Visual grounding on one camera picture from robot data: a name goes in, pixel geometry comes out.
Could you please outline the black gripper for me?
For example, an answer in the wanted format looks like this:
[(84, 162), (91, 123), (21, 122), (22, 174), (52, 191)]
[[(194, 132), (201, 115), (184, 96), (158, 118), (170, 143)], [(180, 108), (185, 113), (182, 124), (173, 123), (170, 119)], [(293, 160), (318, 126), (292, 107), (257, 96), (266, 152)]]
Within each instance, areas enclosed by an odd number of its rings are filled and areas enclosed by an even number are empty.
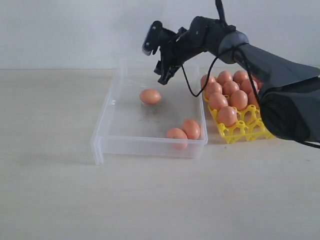
[(165, 86), (173, 78), (180, 66), (195, 57), (206, 52), (201, 46), (196, 46), (187, 29), (180, 29), (170, 41), (159, 46), (160, 60), (157, 62), (154, 73), (160, 75), (158, 83)]

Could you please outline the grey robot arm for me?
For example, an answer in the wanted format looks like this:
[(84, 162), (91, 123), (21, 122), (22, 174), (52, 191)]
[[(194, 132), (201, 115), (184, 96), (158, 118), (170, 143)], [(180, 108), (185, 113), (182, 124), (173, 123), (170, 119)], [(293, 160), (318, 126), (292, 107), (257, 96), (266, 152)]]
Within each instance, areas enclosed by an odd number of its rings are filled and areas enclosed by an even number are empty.
[(189, 29), (173, 32), (154, 21), (144, 52), (160, 51), (155, 73), (166, 85), (192, 57), (210, 52), (226, 64), (239, 64), (261, 81), (257, 95), (265, 127), (276, 137), (299, 143), (320, 140), (320, 70), (253, 46), (245, 34), (218, 19), (197, 16)]

